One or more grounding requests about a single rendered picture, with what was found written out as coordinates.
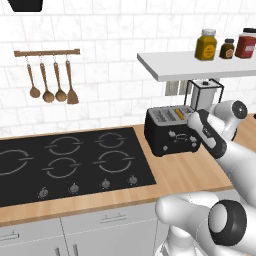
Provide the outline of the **black toaster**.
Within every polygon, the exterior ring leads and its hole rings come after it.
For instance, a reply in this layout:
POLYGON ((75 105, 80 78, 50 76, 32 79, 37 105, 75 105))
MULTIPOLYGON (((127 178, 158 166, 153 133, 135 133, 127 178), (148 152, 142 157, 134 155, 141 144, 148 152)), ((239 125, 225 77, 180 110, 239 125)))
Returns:
POLYGON ((193 109, 185 105, 154 107, 147 110, 144 136, 155 156, 196 152, 199 149, 201 139, 187 125, 187 117, 193 112, 193 109), (176 114, 176 108, 184 114, 184 120, 176 114), (175 132, 174 137, 170 137, 170 131, 175 132))

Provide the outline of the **grey drawer front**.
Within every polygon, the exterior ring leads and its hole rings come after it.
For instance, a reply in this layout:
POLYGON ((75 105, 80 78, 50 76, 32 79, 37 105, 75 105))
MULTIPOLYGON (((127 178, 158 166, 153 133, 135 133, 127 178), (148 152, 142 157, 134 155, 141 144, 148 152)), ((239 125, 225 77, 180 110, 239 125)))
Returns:
POLYGON ((104 211, 73 215, 61 219, 65 234, 74 234, 82 231, 97 230, 122 224, 134 223, 155 219, 155 204, 146 203, 122 208, 109 209, 104 211), (105 215, 111 217, 116 215, 126 215, 126 220, 100 223, 100 219, 105 215))
POLYGON ((18 233, 19 238, 0 241, 0 247, 55 238, 63 234, 59 219, 0 227, 0 236, 10 235, 12 233, 18 233))

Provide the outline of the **grey cupboard door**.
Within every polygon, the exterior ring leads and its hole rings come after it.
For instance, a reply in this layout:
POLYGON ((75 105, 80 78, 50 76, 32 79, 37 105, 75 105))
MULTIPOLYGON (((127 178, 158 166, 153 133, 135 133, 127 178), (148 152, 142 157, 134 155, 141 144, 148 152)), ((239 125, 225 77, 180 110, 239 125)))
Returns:
POLYGON ((60 256, 69 256, 62 238, 3 246, 0 247, 0 256, 56 256, 57 247, 60 256))
POLYGON ((66 236, 70 255, 76 244, 79 256, 154 256, 156 219, 122 224, 66 236))

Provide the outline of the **black extractor hood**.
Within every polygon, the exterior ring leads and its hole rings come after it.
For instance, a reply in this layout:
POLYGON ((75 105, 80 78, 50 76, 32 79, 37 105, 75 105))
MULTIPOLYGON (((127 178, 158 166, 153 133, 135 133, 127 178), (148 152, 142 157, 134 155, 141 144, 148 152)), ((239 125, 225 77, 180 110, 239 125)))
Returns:
POLYGON ((43 0, 7 0, 14 12, 41 12, 43 0))

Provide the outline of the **white wall shelf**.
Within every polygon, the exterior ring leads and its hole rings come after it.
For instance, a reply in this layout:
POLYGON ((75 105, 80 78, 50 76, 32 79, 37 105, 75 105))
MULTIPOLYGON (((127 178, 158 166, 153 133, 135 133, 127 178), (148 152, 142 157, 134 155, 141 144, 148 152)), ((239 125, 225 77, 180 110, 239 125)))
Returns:
POLYGON ((156 52, 138 53, 137 59, 158 82, 256 76, 256 55, 200 61, 193 52, 156 52))

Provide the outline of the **grey wall socket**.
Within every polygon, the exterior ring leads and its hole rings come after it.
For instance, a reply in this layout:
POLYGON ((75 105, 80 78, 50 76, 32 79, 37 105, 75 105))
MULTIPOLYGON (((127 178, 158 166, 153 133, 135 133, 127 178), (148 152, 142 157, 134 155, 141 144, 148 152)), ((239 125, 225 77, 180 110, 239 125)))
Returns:
POLYGON ((165 95, 175 96, 178 93, 179 82, 178 81, 167 81, 165 95))
POLYGON ((187 89, 187 80, 180 81, 179 95, 185 95, 187 89))

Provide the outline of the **black hob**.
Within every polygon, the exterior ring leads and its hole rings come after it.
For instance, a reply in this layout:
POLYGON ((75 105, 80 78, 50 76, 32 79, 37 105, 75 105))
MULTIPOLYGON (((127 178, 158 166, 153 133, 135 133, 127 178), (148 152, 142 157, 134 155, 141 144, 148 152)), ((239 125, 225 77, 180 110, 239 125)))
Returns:
POLYGON ((131 127, 0 141, 0 207, 155 183, 131 127), (132 175, 137 184, 130 184, 132 175), (77 193, 70 192, 73 184, 77 193), (45 198, 38 197, 42 188, 45 198))

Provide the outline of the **yellow jar with white lid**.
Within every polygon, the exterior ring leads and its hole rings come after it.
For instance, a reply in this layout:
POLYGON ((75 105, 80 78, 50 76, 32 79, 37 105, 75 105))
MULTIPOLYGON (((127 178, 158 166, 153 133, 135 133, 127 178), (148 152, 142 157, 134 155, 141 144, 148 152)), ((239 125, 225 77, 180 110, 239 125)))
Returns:
POLYGON ((201 61, 214 59, 217 40, 215 39, 215 29, 203 29, 201 36, 197 40, 195 57, 201 61))

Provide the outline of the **wooden utensil rail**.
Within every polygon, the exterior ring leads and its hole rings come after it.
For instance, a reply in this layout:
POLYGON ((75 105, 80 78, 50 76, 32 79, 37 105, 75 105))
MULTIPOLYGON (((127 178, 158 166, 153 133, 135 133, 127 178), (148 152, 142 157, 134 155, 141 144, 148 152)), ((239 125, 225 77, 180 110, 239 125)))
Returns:
POLYGON ((80 49, 73 50, 43 50, 43 51, 14 51, 15 57, 23 56, 50 56, 50 55, 79 55, 80 49))

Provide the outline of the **red jar with black lid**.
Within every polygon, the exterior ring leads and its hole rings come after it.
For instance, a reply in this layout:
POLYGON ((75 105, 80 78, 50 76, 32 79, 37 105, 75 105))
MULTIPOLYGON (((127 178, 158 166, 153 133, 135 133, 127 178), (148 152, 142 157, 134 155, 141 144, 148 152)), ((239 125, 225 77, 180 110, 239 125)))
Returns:
POLYGON ((239 35, 235 56, 241 59, 251 58, 256 46, 256 28, 244 28, 239 35))

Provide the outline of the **wooden spatula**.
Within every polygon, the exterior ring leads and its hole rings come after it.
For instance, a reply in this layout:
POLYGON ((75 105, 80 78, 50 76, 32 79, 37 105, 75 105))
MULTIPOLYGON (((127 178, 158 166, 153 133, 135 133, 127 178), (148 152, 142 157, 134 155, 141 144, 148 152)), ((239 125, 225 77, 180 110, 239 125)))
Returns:
POLYGON ((69 91, 68 91, 68 94, 67 94, 67 103, 72 104, 72 105, 78 104, 79 103, 78 96, 77 96, 77 94, 74 91, 73 86, 72 86, 71 65, 70 65, 69 60, 66 60, 65 66, 66 66, 66 72, 67 72, 68 82, 69 82, 69 91))

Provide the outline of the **small wooden spoon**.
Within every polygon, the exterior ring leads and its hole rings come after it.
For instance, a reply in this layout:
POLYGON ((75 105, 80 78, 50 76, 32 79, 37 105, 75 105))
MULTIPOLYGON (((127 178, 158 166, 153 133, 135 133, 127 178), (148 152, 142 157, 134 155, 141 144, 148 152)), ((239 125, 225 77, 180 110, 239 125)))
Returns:
POLYGON ((35 87, 34 85, 34 80, 33 80, 33 74, 32 74, 32 68, 30 63, 27 63, 27 69, 28 69, 28 74, 31 80, 32 88, 30 89, 30 96, 33 98, 39 98, 40 97, 40 91, 35 87))

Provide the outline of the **small brown jar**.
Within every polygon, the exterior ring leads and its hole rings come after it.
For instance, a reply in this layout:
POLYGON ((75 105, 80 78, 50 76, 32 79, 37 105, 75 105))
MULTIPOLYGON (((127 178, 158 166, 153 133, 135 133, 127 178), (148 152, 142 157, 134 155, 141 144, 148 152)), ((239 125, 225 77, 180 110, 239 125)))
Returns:
POLYGON ((234 40, 226 38, 224 44, 221 46, 219 57, 222 59, 231 59, 234 52, 234 40))

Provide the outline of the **wooden ladle spoon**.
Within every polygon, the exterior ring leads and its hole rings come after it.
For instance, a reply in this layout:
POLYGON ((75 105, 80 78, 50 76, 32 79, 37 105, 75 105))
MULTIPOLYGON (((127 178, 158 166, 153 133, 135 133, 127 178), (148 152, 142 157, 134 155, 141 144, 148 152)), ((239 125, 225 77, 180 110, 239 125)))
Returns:
POLYGON ((45 92, 43 94, 43 100, 46 103, 52 103, 54 101, 54 95, 48 89, 45 65, 44 65, 43 61, 40 61, 40 70, 41 70, 41 74, 42 74, 42 78, 43 78, 43 82, 44 82, 44 86, 45 86, 45 92))
POLYGON ((56 60, 54 61, 54 71, 55 71, 55 76, 56 76, 57 86, 58 86, 58 90, 55 94, 55 98, 59 102, 64 102, 67 99, 67 95, 62 90, 61 85, 60 85, 59 67, 58 67, 58 63, 56 60))

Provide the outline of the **white black-framed appliance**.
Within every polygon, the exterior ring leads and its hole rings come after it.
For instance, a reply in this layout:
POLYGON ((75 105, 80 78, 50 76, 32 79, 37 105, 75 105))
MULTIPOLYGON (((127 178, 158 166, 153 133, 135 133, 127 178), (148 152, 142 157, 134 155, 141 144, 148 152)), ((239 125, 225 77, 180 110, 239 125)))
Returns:
POLYGON ((224 92, 224 86, 215 79, 208 80, 188 80, 185 90, 184 105, 189 106, 193 110, 209 109, 214 100, 214 95, 220 90, 218 102, 221 102, 224 92), (189 90, 192 90, 190 104, 187 104, 189 90))

